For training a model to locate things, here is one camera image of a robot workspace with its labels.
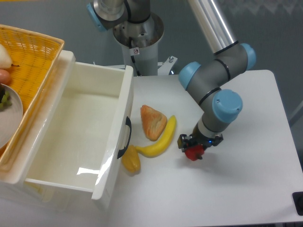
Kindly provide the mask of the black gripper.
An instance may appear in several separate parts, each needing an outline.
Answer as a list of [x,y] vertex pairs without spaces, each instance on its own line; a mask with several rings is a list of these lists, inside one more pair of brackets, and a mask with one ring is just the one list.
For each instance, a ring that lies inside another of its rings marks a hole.
[[185,152],[188,148],[193,147],[196,142],[203,148],[216,147],[223,141],[222,134],[216,134],[214,137],[206,137],[199,129],[194,129],[191,135],[180,134],[177,144],[178,148]]

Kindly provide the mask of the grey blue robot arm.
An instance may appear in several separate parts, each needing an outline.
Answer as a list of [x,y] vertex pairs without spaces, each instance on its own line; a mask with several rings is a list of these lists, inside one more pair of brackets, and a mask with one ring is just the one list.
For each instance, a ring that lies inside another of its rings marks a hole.
[[[203,150],[222,142],[223,131],[242,110],[242,99],[221,87],[256,63],[255,51],[238,42],[217,1],[191,0],[189,5],[214,60],[205,66],[189,63],[179,73],[181,85],[204,112],[191,135],[180,135],[178,147],[182,152]],[[158,74],[157,45],[164,25],[151,12],[148,0],[94,0],[87,10],[99,31],[113,31],[122,47],[124,64],[134,69],[135,76]]]

